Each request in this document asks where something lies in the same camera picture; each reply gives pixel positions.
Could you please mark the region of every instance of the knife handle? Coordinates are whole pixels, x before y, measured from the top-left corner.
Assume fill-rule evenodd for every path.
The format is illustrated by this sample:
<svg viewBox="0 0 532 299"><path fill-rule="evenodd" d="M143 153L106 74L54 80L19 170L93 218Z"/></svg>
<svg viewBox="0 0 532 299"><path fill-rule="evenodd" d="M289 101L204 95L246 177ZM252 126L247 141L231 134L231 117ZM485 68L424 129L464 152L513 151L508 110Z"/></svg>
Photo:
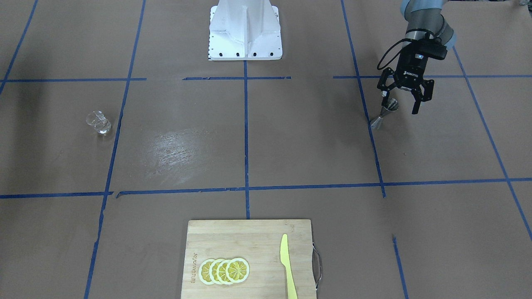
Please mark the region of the knife handle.
<svg viewBox="0 0 532 299"><path fill-rule="evenodd" d="M292 277L291 267L286 268L286 284L288 288L288 299L297 299L296 286Z"/></svg>

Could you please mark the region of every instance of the wooden cutting board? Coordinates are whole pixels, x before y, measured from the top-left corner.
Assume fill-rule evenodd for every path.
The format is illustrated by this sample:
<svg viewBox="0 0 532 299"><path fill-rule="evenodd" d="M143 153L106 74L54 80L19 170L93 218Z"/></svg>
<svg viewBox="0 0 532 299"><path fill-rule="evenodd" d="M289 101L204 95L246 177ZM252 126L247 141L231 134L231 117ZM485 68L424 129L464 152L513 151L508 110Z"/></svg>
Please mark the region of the wooden cutting board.
<svg viewBox="0 0 532 299"><path fill-rule="evenodd" d="M191 220L188 223L181 299L288 299L279 249L288 235L290 264L298 299L316 299L312 273L310 220ZM247 279L233 285L205 285L200 265L206 259L244 258Z"/></svg>

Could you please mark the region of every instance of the blue tape line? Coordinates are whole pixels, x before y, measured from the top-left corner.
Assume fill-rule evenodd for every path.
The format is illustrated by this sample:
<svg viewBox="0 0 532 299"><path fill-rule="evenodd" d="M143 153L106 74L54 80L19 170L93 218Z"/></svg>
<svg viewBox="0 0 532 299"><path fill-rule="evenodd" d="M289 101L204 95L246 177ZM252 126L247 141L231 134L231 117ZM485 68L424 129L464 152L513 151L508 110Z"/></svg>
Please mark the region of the blue tape line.
<svg viewBox="0 0 532 299"><path fill-rule="evenodd" d="M403 265L401 264L401 257L399 256L399 248L397 248L397 238L393 236L395 259L397 260L397 267L399 268L399 275L401 276L401 284L403 285L404 298L408 299L408 290L406 289L406 282L404 279Z"/></svg>
<svg viewBox="0 0 532 299"><path fill-rule="evenodd" d="M249 146L248 146L248 114L247 114L247 61L244 60L244 168L246 179L246 219L251 218L250 213L250 165L249 165Z"/></svg>
<svg viewBox="0 0 532 299"><path fill-rule="evenodd" d="M510 181L532 181L532 178L513 178Z"/></svg>
<svg viewBox="0 0 532 299"><path fill-rule="evenodd" d="M9 79L8 83L33 83L33 82L108 82L108 81L146 81L147 78L80 78L80 79Z"/></svg>
<svg viewBox="0 0 532 299"><path fill-rule="evenodd" d="M362 97L362 105L364 107L364 114L368 122L368 132L371 140L371 146L373 147L373 153L375 155L375 166L377 167L377 174L379 175L380 188L383 193L383 197L386 197L386 191L384 189L383 174L380 171L379 156L377 155L377 148L375 147L375 140L373 139L373 132L371 131L371 124L368 114L368 107L366 106L364 89L362 88L362 81L360 80L359 66L356 62L355 48L353 46L353 39L351 38L351 30L349 29L349 23L347 22L347 14L345 12L344 0L342 2L342 11L344 13L345 28L347 29L347 37L349 38L349 45L351 46L351 54L353 55L353 64L355 66L356 77L359 83L360 96Z"/></svg>
<svg viewBox="0 0 532 299"><path fill-rule="evenodd" d="M463 75L430 75L425 74L426 78L463 78ZM468 75L469 78L532 78L532 74L513 74L513 75ZM333 76L333 79L356 79L357 76ZM361 79L379 79L380 76L360 76Z"/></svg>
<svg viewBox="0 0 532 299"><path fill-rule="evenodd" d="M512 178L512 181L532 181L532 178ZM506 182L506 179L478 179L478 180L440 180L440 181L405 181L405 182L385 182L385 186L419 186L419 185L451 185L451 184L482 184L490 182ZM328 188L363 188L380 187L378 182L358 183L358 184L323 184L323 185L286 185L286 186L254 186L248 190L290 190L290 189L328 189ZM141 194L172 194L172 193L208 193L208 192L230 192L245 191L246 187L227 188L197 188L197 189L166 189L166 190L133 190L121 191L117 193L117 198L122 195Z"/></svg>
<svg viewBox="0 0 532 299"><path fill-rule="evenodd" d="M488 182L506 182L506 179L385 182L384 185L385 186L417 186L417 185L479 184L479 183L488 183Z"/></svg>
<svg viewBox="0 0 532 299"><path fill-rule="evenodd" d="M197 189L167 189L167 190L135 190L121 191L117 193L117 198L122 195L142 195L142 194L175 194L175 193L208 193L208 192L226 192L226 191L244 191L245 187L228 187L228 188L197 188Z"/></svg>
<svg viewBox="0 0 532 299"><path fill-rule="evenodd" d="M469 82L469 78L462 64L462 60L460 59L460 56L458 55L458 52L456 51L456 47L453 47L453 50L454 50L454 55L456 55L456 59L458 60L458 64L460 65L460 68L462 69L462 73L464 75L465 81L467 82L467 85L469 87L469 92L471 92L471 96L473 97L473 101L475 102L475 106L477 107L477 111L478 111L478 114L480 115L480 119L482 120L482 124L484 125L484 129L486 130L486 133L488 134L489 142L491 142L492 144L493 151L495 151L495 155L497 156L497 160L499 162L499 165L501 166L502 172L504 174L504 178L506 179L508 187L510 188L510 192L512 193L512 196L513 196L513 200L516 202L517 209L519 210L519 214L521 214L521 218L523 219L523 223L525 224L525 228L527 229L528 236L530 237L530 240L532 240L532 230L530 230L530 225L528 224L527 218L525 217L525 213L523 212L523 209L521 208L521 204L519 203L519 200L517 199L517 195L515 191L513 190L512 182L510 178L508 177L508 173L506 172L506 168L504 167L501 156L499 155L497 147L495 146L495 141L493 140L492 134L489 131L488 124L486 123L486 120L484 119L484 115L482 114L482 110L480 109L480 105L478 104L478 101L477 101L477 96L475 95L475 92L473 91L471 82Z"/></svg>
<svg viewBox="0 0 532 299"><path fill-rule="evenodd" d="M0 199L11 198L44 198L44 197L77 197L77 196L102 196L113 192L71 192L71 193L41 193L41 194L8 194L0 195Z"/></svg>
<svg viewBox="0 0 532 299"><path fill-rule="evenodd" d="M248 80L290 80L292 77L247 77Z"/></svg>
<svg viewBox="0 0 532 299"><path fill-rule="evenodd" d="M514 75L467 75L469 78L532 78L532 74Z"/></svg>
<svg viewBox="0 0 532 299"><path fill-rule="evenodd" d="M28 18L28 22L26 22L26 26L24 27L24 31L22 32L22 36L20 37L19 43L16 46L15 53L13 54L13 57L11 58L11 62L9 63L9 67L7 67L7 71L4 76L4 81L2 82L2 85L0 85L0 95L4 91L4 87L6 84L7 79L9 78L9 74L11 73L11 69L13 68L13 64L15 63L16 56L19 54L20 46L22 45L22 42L24 41L24 37L26 37L26 33L28 32L28 28L30 27L31 19L33 19L33 15L35 13L35 8L37 8L37 3L39 0L35 0L33 7L31 8L30 17Z"/></svg>
<svg viewBox="0 0 532 299"><path fill-rule="evenodd" d="M290 189L328 189L328 188L360 188L360 187L380 187L377 182L360 184L328 184L328 185L291 185L291 186L257 186L250 187L250 190L290 190Z"/></svg>
<svg viewBox="0 0 532 299"><path fill-rule="evenodd" d="M183 81L187 80L244 80L244 77L187 77L183 79Z"/></svg>
<svg viewBox="0 0 532 299"><path fill-rule="evenodd" d="M126 81L126 89L124 91L124 97L122 99L122 107L120 108L120 116L118 118L117 132L116 132L115 138L114 138L113 153L111 155L111 162L109 163L109 171L107 173L107 182L105 183L105 191L106 192L109 191L109 187L111 185L111 176L113 174L114 159L115 159L115 157L117 155L118 139L120 138L120 128L122 126L122 118L124 116L124 107L126 105L126 99L128 97L131 74L133 73L133 65L135 64L135 56L137 54L137 45L138 45L138 40L139 40L139 37L140 37L140 29L142 27L142 20L143 20L143 17L144 17L144 9L145 8L146 8L146 0L143 0L142 1L142 8L140 9L140 18L139 18L139 21L138 21L137 35L135 37L135 43L133 45L133 53L131 54L131 61L129 63L128 80ZM96 255L98 253L99 239L100 239L100 235L102 233L103 216L104 216L103 212L105 210L105 206L106 205L107 205L107 195L104 195L103 196L103 200L102 200L102 209L100 210L100 218L99 218L99 222L98 222L98 238L96 239L96 242L94 243L93 255L92 255L91 259L90 259L89 274L87 276L87 286L85 287L84 299L88 299L89 298L90 283L91 283L92 278L93 278L94 265L96 263Z"/></svg>
<svg viewBox="0 0 532 299"><path fill-rule="evenodd" d="M196 81L196 80L289 80L288 77L186 77L183 81Z"/></svg>

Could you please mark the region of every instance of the metal jigger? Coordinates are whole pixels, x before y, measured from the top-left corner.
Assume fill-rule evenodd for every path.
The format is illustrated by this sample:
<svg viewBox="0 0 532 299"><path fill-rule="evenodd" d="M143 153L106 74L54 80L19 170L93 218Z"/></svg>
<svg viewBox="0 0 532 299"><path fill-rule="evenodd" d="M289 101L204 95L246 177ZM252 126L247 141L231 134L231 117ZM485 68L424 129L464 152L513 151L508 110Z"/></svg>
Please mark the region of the metal jigger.
<svg viewBox="0 0 532 299"><path fill-rule="evenodd" d="M386 105L380 108L380 114L371 120L371 128L378 130L383 123L384 117L394 111L397 111L398 108L399 102L394 98L389 98L388 102L386 102Z"/></svg>

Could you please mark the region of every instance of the plastic knife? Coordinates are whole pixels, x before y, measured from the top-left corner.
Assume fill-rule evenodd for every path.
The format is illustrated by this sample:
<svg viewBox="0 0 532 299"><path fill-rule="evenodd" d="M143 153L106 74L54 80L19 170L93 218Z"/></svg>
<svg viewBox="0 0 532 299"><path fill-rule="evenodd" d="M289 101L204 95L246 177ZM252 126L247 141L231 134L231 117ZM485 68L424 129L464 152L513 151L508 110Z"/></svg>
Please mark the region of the plastic knife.
<svg viewBox="0 0 532 299"><path fill-rule="evenodd" d="M286 285L288 288L288 299L297 299L296 286L292 277L292 268L290 266L290 255L288 253L288 235L283 234L281 239L281 263L286 268Z"/></svg>

